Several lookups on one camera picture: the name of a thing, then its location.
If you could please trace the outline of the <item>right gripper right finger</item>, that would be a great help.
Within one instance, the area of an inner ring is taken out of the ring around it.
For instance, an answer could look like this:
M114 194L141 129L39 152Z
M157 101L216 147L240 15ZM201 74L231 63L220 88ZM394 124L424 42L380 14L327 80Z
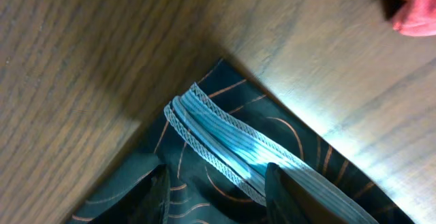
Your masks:
M269 163L264 192L269 223L349 223L346 197L307 168L281 169Z

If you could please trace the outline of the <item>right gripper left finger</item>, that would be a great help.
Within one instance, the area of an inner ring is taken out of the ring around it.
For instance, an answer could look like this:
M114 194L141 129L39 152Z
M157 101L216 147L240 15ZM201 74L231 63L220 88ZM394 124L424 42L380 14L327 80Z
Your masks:
M120 201L91 224L163 224L169 219L170 174L158 165Z

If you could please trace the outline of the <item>black orange patterned sports jersey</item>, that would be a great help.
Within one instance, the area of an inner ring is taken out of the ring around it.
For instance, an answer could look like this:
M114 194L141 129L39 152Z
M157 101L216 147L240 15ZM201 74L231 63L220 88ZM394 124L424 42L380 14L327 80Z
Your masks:
M224 60L165 106L69 221L91 223L166 165L167 223L269 223L269 163L318 173L345 195L349 223L410 222L365 173Z

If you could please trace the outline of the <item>red cloth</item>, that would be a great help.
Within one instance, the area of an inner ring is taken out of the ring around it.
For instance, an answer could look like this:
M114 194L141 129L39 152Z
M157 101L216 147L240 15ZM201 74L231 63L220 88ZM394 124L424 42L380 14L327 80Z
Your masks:
M412 37L435 35L435 0L404 1L392 17L392 28Z

